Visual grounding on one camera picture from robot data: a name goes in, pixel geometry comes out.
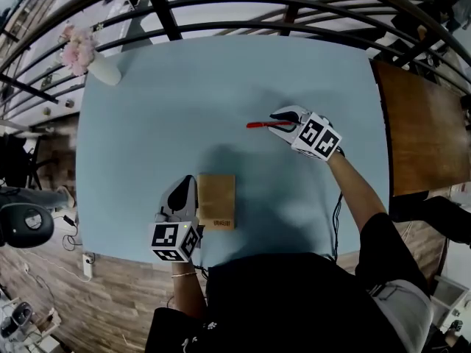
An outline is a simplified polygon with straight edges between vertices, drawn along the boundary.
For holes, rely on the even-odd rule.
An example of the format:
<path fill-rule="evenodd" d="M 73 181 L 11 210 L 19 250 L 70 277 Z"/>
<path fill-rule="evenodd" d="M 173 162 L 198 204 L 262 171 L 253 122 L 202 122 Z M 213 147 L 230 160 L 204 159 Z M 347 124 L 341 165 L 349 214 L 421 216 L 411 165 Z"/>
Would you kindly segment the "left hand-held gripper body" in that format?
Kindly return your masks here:
<path fill-rule="evenodd" d="M 162 206 L 150 229 L 150 249 L 164 262 L 188 263 L 201 246 L 203 225 L 196 209 L 173 211 Z"/>

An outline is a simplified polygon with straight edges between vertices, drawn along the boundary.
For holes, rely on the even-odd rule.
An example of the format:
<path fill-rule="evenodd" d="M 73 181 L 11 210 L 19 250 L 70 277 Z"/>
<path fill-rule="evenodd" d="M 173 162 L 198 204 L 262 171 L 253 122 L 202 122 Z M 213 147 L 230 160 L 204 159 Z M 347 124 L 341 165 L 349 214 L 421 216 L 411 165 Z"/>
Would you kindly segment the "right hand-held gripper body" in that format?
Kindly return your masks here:
<path fill-rule="evenodd" d="M 329 120 L 316 113 L 304 113 L 299 126 L 291 148 L 306 156 L 328 161 L 342 140 Z"/>

